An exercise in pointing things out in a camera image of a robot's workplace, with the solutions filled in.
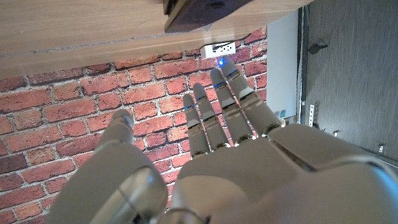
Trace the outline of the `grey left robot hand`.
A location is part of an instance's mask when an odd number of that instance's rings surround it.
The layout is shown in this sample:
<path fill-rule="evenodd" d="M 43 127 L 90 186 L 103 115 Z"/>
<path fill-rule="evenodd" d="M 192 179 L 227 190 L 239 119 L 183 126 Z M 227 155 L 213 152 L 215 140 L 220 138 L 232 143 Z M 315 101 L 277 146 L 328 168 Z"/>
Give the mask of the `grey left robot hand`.
<path fill-rule="evenodd" d="M 203 87 L 183 97 L 190 160 L 173 190 L 115 112 L 47 223 L 396 223 L 397 176 L 319 129 L 282 125 L 230 57 L 211 71 L 224 123 Z"/>

